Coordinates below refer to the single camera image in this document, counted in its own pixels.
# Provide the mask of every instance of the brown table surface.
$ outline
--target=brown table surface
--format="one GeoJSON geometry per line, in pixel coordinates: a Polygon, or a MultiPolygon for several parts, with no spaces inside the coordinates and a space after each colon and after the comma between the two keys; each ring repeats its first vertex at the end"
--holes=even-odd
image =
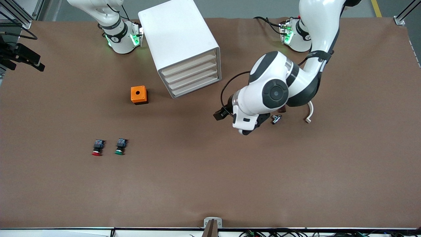
{"type": "Polygon", "coordinates": [[[266,52],[297,63],[305,53],[255,19],[206,21],[223,81],[178,99],[147,44],[119,55],[95,22],[34,22],[39,40],[21,42],[45,72],[19,64],[0,87],[0,226],[192,227],[207,216],[225,227],[419,226],[421,70],[406,28],[342,19],[311,124],[306,106],[287,108],[241,136],[212,116],[225,82],[266,52]],[[131,103],[137,85],[149,104],[131,103]],[[95,139],[107,140],[101,157],[95,139]]]}

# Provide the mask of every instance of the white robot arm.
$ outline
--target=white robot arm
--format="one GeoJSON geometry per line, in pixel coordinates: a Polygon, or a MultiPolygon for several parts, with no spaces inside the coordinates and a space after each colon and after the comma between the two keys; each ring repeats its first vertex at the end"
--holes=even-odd
{"type": "Polygon", "coordinates": [[[235,92],[214,117],[219,120],[232,113],[232,126],[248,135],[285,104],[307,104],[317,93],[322,71],[333,52],[346,1],[350,0],[300,0],[301,20],[312,40],[304,69],[281,52],[263,55],[251,69],[248,85],[235,92]]]}
{"type": "Polygon", "coordinates": [[[280,25],[281,42],[297,52],[306,52],[311,49],[312,40],[307,27],[300,18],[291,17],[280,25]]]}
{"type": "Polygon", "coordinates": [[[119,54],[127,54],[141,44],[143,29],[137,23],[122,20],[112,9],[123,4],[124,0],[67,0],[93,17],[105,32],[108,45],[119,54]]]}

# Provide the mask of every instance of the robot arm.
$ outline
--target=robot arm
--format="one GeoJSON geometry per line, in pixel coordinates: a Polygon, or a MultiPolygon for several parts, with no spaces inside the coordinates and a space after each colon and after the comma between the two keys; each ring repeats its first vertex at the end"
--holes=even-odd
{"type": "MultiPolygon", "coordinates": [[[[263,55],[253,66],[248,85],[233,94],[227,108],[232,108],[232,126],[247,135],[285,104],[307,104],[317,93],[322,71],[330,59],[339,34],[339,18],[349,0],[300,0],[299,11],[312,40],[304,69],[281,52],[263,55]]],[[[216,112],[223,119],[225,108],[216,112]]]]}
{"type": "Polygon", "coordinates": [[[141,44],[143,29],[134,22],[122,20],[111,8],[121,6],[124,0],[67,0],[93,17],[105,32],[108,45],[119,54],[130,53],[141,44]]]}

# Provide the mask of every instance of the black cable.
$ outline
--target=black cable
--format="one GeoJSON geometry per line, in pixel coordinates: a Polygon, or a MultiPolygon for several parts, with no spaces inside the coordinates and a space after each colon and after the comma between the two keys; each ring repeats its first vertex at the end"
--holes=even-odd
{"type": "Polygon", "coordinates": [[[275,28],[273,28],[274,26],[279,27],[279,25],[278,25],[278,24],[275,24],[275,23],[270,22],[268,18],[266,18],[266,19],[265,19],[265,18],[263,18],[263,17],[261,17],[261,16],[256,16],[256,17],[254,17],[253,19],[262,19],[263,21],[265,21],[266,23],[268,23],[268,24],[269,24],[269,26],[272,28],[272,30],[273,30],[273,31],[275,31],[277,34],[280,34],[280,35],[286,35],[285,33],[281,33],[281,32],[279,32],[279,31],[277,31],[275,28]]]}
{"type": "Polygon", "coordinates": [[[383,233],[388,233],[389,235],[391,235],[392,237],[404,237],[404,235],[403,234],[401,234],[401,233],[397,233],[397,232],[393,232],[393,231],[389,231],[389,230],[375,230],[375,231],[372,231],[371,233],[369,233],[369,234],[373,234],[373,233],[375,233],[375,232],[381,232],[382,234],[383,233]]]}
{"type": "Polygon", "coordinates": [[[133,24],[136,24],[136,25],[138,25],[139,26],[139,28],[141,28],[142,27],[142,24],[141,23],[137,23],[137,22],[132,22],[133,24]]]}
{"type": "Polygon", "coordinates": [[[408,9],[416,0],[413,0],[396,18],[399,18],[400,15],[403,14],[404,11],[406,11],[406,9],[408,9]]]}
{"type": "Polygon", "coordinates": [[[410,232],[408,232],[408,234],[410,234],[410,235],[413,235],[413,236],[415,236],[415,237],[418,237],[418,235],[416,235],[416,234],[414,234],[414,233],[410,233],[410,232]]]}
{"type": "Polygon", "coordinates": [[[126,9],[124,9],[123,4],[121,4],[121,7],[123,8],[124,13],[126,14],[127,19],[129,19],[129,15],[127,15],[126,9]]]}
{"type": "Polygon", "coordinates": [[[305,58],[303,61],[301,61],[300,63],[298,63],[298,66],[301,66],[306,61],[307,61],[307,58],[305,58]]]}
{"type": "Polygon", "coordinates": [[[102,26],[99,23],[98,23],[98,28],[101,29],[101,30],[103,30],[102,29],[102,26]]]}
{"type": "Polygon", "coordinates": [[[417,5],[415,5],[415,7],[413,7],[408,13],[406,13],[406,15],[403,16],[402,19],[404,19],[409,13],[412,12],[412,10],[414,10],[421,2],[418,2],[417,5]]]}
{"type": "Polygon", "coordinates": [[[241,75],[243,75],[243,74],[247,74],[247,73],[250,73],[250,71],[245,71],[245,72],[242,72],[242,73],[238,73],[237,75],[235,75],[233,78],[231,78],[226,84],[225,84],[225,86],[222,88],[222,91],[221,91],[221,105],[222,105],[222,108],[224,108],[225,109],[225,111],[229,114],[229,115],[231,115],[231,117],[234,117],[234,115],[231,113],[231,112],[229,112],[228,111],[228,109],[225,107],[225,105],[224,105],[224,101],[223,101],[223,99],[222,99],[222,96],[224,95],[224,90],[225,90],[225,88],[228,86],[228,84],[232,81],[232,80],[234,80],[235,78],[237,78],[238,76],[241,76],[241,75]]]}
{"type": "Polygon", "coordinates": [[[341,17],[341,16],[342,16],[342,13],[344,13],[344,10],[345,10],[345,6],[342,6],[341,14],[340,14],[340,16],[339,16],[339,17],[341,17]]]}
{"type": "Polygon", "coordinates": [[[273,26],[279,26],[279,25],[277,25],[277,24],[275,24],[275,23],[273,23],[273,22],[270,22],[269,21],[269,18],[263,18],[263,17],[261,17],[261,16],[256,16],[256,17],[253,17],[253,19],[262,19],[262,20],[264,20],[266,23],[268,23],[268,24],[271,24],[271,25],[273,25],[273,26]]]}
{"type": "Polygon", "coordinates": [[[306,233],[301,232],[301,231],[299,231],[299,230],[295,230],[295,232],[297,232],[299,235],[300,235],[300,233],[301,233],[301,234],[303,234],[305,237],[309,237],[306,233]]]}
{"type": "Polygon", "coordinates": [[[294,237],[297,237],[294,233],[292,233],[292,232],[287,232],[286,234],[283,234],[283,235],[279,235],[280,237],[285,237],[285,236],[287,236],[287,235],[292,235],[292,236],[294,236],[294,237]]]}
{"type": "MultiPolygon", "coordinates": [[[[117,10],[114,10],[114,9],[112,9],[112,7],[107,3],[107,6],[113,11],[113,12],[115,12],[115,13],[118,13],[119,15],[120,15],[120,11],[117,11],[117,10]]],[[[130,21],[129,20],[129,18],[125,18],[125,17],[123,17],[123,16],[120,16],[121,18],[123,18],[123,19],[126,19],[126,20],[128,20],[128,21],[130,21]]]]}
{"type": "Polygon", "coordinates": [[[369,236],[370,234],[373,234],[374,232],[376,232],[377,230],[373,230],[372,232],[366,234],[366,236],[369,236]]]}
{"type": "Polygon", "coordinates": [[[356,233],[335,233],[333,237],[357,237],[356,233]]]}
{"type": "Polygon", "coordinates": [[[8,17],[7,15],[5,15],[3,12],[0,11],[0,14],[2,14],[5,18],[7,18],[7,20],[13,22],[15,25],[17,25],[18,27],[20,27],[22,30],[28,32],[30,35],[32,35],[32,37],[29,37],[29,36],[26,36],[26,35],[18,35],[18,34],[9,33],[9,32],[4,32],[5,35],[13,35],[13,36],[22,37],[22,38],[26,38],[26,39],[30,39],[30,40],[37,40],[38,39],[38,37],[36,35],[34,35],[28,29],[23,28],[23,26],[21,26],[18,23],[16,23],[15,20],[12,20],[10,17],[8,17]]]}
{"type": "Polygon", "coordinates": [[[262,232],[256,232],[257,234],[261,235],[262,237],[266,237],[262,232]]]}

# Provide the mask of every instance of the green led light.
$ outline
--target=green led light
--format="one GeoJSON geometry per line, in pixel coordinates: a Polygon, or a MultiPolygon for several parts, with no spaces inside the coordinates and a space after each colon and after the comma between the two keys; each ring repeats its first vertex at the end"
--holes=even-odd
{"type": "Polygon", "coordinates": [[[134,44],[135,46],[138,46],[138,45],[139,45],[139,40],[138,40],[138,37],[137,37],[136,35],[132,35],[132,34],[130,34],[130,38],[132,39],[133,44],[134,44]]]}
{"type": "Polygon", "coordinates": [[[293,35],[294,35],[294,32],[293,31],[290,31],[290,33],[287,36],[285,36],[285,43],[286,44],[291,43],[291,39],[292,39],[292,36],[293,35]]]}
{"type": "Polygon", "coordinates": [[[109,42],[109,39],[108,39],[108,36],[107,36],[107,35],[105,35],[105,38],[107,39],[108,46],[112,47],[112,46],[111,46],[111,43],[109,42]]]}

